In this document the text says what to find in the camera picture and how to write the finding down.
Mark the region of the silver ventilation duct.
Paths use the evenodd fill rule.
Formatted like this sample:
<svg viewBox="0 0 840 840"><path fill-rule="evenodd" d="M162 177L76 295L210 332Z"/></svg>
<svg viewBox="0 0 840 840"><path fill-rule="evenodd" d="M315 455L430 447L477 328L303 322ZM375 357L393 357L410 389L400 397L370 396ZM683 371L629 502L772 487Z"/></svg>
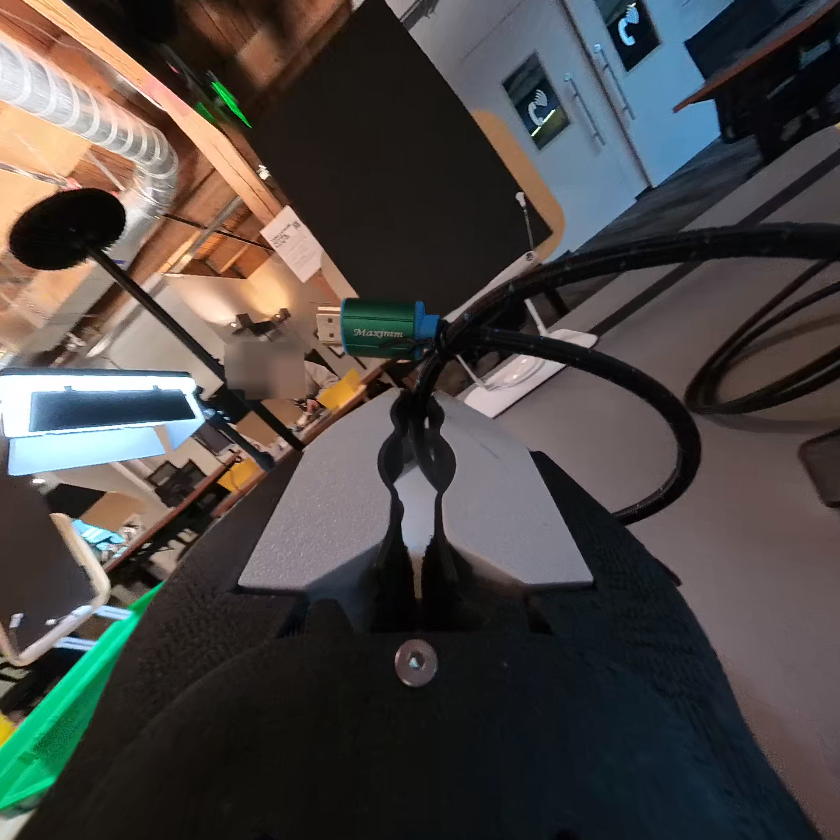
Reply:
<svg viewBox="0 0 840 840"><path fill-rule="evenodd" d="M179 160L163 132L4 36L1 100L130 161L135 205L150 217L169 211Z"/></svg>

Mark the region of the black foam ball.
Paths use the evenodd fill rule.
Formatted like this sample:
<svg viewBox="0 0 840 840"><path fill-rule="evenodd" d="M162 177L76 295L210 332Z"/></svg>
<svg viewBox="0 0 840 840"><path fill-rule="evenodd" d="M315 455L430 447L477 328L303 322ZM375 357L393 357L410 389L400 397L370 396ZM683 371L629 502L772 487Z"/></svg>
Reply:
<svg viewBox="0 0 840 840"><path fill-rule="evenodd" d="M109 192L92 187L58 192L17 220L8 247L30 269L65 270L105 253L126 224L122 203Z"/></svg>

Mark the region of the white paper sheet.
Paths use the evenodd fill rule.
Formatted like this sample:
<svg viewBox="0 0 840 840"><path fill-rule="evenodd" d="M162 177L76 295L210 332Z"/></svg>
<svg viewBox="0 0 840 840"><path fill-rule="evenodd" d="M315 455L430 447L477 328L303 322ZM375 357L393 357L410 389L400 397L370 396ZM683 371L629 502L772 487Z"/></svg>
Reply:
<svg viewBox="0 0 840 840"><path fill-rule="evenodd" d="M300 282L310 281L322 269L324 248L292 206L282 207L260 234Z"/></svg>

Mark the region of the green plastic bin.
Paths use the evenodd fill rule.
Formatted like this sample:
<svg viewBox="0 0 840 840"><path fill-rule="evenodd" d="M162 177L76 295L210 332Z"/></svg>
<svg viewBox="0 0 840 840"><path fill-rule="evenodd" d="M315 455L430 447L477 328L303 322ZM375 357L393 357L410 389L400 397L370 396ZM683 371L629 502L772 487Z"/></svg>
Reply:
<svg viewBox="0 0 840 840"><path fill-rule="evenodd" d="M164 583L132 604L86 650L1 749L1 811L35 805L58 780L88 729L133 630Z"/></svg>

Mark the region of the black office chair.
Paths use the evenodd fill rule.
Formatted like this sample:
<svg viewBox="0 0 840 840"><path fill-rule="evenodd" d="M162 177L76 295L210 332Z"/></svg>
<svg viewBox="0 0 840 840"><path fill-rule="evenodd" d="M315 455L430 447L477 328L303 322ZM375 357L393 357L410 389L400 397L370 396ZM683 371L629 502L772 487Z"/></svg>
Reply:
<svg viewBox="0 0 840 840"><path fill-rule="evenodd" d="M731 3L689 37L684 46L701 76L728 67L766 32L771 16L761 2Z"/></svg>

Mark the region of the black boom pole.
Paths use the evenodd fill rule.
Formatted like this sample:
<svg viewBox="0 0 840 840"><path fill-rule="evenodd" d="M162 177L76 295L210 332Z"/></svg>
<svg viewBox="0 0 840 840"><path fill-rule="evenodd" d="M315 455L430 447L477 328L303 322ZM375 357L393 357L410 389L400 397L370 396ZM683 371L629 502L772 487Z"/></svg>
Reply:
<svg viewBox="0 0 840 840"><path fill-rule="evenodd" d="M128 293L132 299L138 302L141 307L146 310L160 325L164 327L172 336L174 336L182 345L184 345L202 364L210 370L216 377L227 385L227 378L223 365L213 357L194 337L186 331L183 326L164 310L152 296L147 293L138 283L136 283L129 274L120 267L108 255L102 252L99 248L93 246L86 246L87 254L103 268L115 281L120 288ZM289 446L297 452L303 451L304 444L300 439L291 432L291 430L283 424L269 409L265 408L262 403L257 403L246 399L243 395L233 393L234 399L242 406L247 407L253 411L257 417L266 424L273 432L282 438Z"/></svg>

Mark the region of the black board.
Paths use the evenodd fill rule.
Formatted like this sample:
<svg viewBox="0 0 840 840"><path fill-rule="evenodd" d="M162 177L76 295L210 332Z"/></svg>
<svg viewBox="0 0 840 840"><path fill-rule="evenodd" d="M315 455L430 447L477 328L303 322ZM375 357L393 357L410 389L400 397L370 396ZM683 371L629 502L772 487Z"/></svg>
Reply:
<svg viewBox="0 0 840 840"><path fill-rule="evenodd" d="M51 520L49 506L27 478L1 478L2 649L26 652L96 589Z"/></svg>
<svg viewBox="0 0 840 840"><path fill-rule="evenodd" d="M352 13L250 142L363 301L420 301L453 320L552 235L385 2Z"/></svg>

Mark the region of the wooden office desk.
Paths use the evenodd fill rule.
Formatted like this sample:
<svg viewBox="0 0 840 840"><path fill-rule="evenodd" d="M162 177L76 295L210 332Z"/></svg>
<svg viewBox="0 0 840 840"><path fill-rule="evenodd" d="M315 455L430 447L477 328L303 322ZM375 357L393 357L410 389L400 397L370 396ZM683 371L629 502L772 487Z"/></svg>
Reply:
<svg viewBox="0 0 840 840"><path fill-rule="evenodd" d="M763 160L772 162L838 123L839 2L738 2L767 7L766 32L675 110L712 102L721 140L754 138Z"/></svg>
<svg viewBox="0 0 840 840"><path fill-rule="evenodd" d="M156 554L189 548L265 475L252 458L240 453L224 459L208 475L192 461L175 468L155 488L167 512L105 563L108 577L116 581L135 571L151 574Z"/></svg>

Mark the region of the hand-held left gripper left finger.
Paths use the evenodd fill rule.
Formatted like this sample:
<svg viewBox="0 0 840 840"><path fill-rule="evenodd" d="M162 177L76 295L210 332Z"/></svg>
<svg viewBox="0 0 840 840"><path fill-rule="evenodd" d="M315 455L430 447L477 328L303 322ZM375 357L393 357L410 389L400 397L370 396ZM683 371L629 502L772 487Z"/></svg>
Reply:
<svg viewBox="0 0 840 840"><path fill-rule="evenodd" d="M354 629L394 632L417 619L403 539L406 391L388 390L305 449L238 579L261 595L338 602Z"/></svg>

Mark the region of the small yellow plastic bin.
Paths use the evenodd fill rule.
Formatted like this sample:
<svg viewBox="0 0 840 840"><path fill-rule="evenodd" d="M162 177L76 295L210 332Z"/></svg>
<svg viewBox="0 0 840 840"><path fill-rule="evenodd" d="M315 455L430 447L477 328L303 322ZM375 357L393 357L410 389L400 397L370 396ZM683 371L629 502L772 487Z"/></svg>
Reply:
<svg viewBox="0 0 840 840"><path fill-rule="evenodd" d="M329 412L336 413L355 398L361 387L362 376L352 369L333 385L325 388L317 399Z"/></svg>

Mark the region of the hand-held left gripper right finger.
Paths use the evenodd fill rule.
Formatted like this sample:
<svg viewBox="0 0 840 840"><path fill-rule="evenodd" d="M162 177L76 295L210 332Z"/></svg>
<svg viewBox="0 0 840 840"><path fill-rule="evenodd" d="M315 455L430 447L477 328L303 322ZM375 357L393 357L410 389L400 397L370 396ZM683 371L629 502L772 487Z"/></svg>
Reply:
<svg viewBox="0 0 840 840"><path fill-rule="evenodd" d="M422 615L473 630L499 602L591 589L595 579L529 448L442 392L420 423L420 467L434 490Z"/></svg>

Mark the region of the studio light panel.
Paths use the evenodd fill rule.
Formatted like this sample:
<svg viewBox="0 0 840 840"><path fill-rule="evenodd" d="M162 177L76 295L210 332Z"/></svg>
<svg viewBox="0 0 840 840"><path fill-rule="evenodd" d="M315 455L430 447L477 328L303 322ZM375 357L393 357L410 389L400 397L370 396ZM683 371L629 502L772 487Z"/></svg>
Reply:
<svg viewBox="0 0 840 840"><path fill-rule="evenodd" d="M2 441L10 476L162 456L205 424L185 372L6 368Z"/></svg>

